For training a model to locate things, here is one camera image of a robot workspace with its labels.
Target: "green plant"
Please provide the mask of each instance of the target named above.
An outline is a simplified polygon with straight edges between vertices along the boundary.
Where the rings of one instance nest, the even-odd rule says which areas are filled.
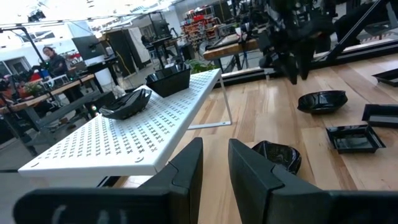
[[[42,86],[40,86],[38,83],[28,83],[24,87],[25,92],[31,94],[31,95],[36,95],[42,91]]]
[[[196,59],[187,60],[186,63],[189,64],[189,66],[191,66],[192,74],[205,72],[217,68],[216,65],[213,65],[211,63],[206,64],[205,62],[201,62]]]

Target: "white pegboard shelf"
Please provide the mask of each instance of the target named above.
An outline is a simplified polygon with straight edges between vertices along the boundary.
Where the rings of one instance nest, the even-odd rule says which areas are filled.
[[[124,121],[99,115],[18,172],[28,177],[154,175],[220,77],[220,69],[191,75],[188,89],[166,98],[153,91],[146,109]]]

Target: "black bowl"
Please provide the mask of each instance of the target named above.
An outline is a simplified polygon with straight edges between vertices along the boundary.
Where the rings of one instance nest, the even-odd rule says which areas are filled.
[[[300,169],[301,155],[293,147],[262,141],[251,149],[269,161],[282,165],[293,174],[296,174]]]
[[[99,112],[105,118],[126,119],[145,109],[152,91],[146,89],[128,93],[103,106]]]
[[[185,65],[174,65],[148,75],[146,80],[151,90],[161,97],[167,97],[189,88],[190,69]]]
[[[347,101],[345,91],[319,91],[301,96],[298,99],[297,109],[305,113],[327,114],[335,112]]]

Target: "black rectangular tray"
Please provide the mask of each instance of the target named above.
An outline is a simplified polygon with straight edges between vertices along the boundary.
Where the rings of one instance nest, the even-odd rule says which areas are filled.
[[[376,78],[378,82],[383,82],[393,87],[398,86],[398,68],[373,75],[373,77]]]
[[[398,105],[365,105],[363,121],[375,127],[398,128]]]
[[[371,152],[386,147],[368,124],[326,128],[328,137],[339,154]]]

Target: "wooden table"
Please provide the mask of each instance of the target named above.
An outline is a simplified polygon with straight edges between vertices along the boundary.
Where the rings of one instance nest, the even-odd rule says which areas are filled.
[[[83,77],[81,79],[81,81],[85,82],[85,81],[93,79],[94,77],[95,77],[94,75],[87,75],[86,77]],[[64,86],[62,86],[60,88],[57,88],[56,90],[51,91],[51,94],[53,94],[53,95],[61,94],[65,90],[70,89],[70,88],[72,88],[74,86],[77,86],[77,85],[80,85],[80,81],[74,81],[74,82],[66,84],[66,85],[64,85]],[[23,110],[23,109],[25,109],[27,107],[34,106],[35,104],[37,104],[39,102],[42,102],[44,100],[47,100],[49,98],[50,98],[50,95],[48,95],[48,94],[42,95],[42,96],[33,98],[31,100],[24,101],[22,103],[18,103],[16,105],[12,105],[11,109],[13,109],[14,111],[20,111],[20,110]],[[0,114],[4,114],[4,113],[8,113],[8,109],[6,107],[0,108]]]
[[[398,91],[377,83],[371,75],[398,67],[398,54],[311,71],[308,80],[291,85],[286,78],[227,87],[234,124],[188,131],[172,157],[194,137],[204,143],[203,185],[199,222],[241,223],[228,170],[228,139],[248,146],[268,140],[300,151],[298,176],[321,189],[398,190],[398,130],[374,128],[387,146],[375,154],[339,155],[326,136],[326,127],[364,124],[365,104],[398,104]],[[297,109],[300,96],[320,90],[344,90],[348,102],[335,114],[312,116]],[[227,118],[220,89],[205,101],[194,122]],[[117,187],[135,187],[140,180],[125,177]]]
[[[220,43],[218,44],[223,44],[229,41],[233,41],[238,39],[238,36],[236,34],[226,36]],[[246,42],[245,51],[250,51],[250,50],[256,50],[258,48],[257,45],[257,40],[251,39]],[[225,47],[220,47],[218,49],[213,49],[213,50],[207,50],[205,53],[203,53],[203,57],[206,60],[216,60],[221,57],[227,57],[230,55],[236,55],[240,54],[243,52],[243,47],[241,44],[231,44]]]

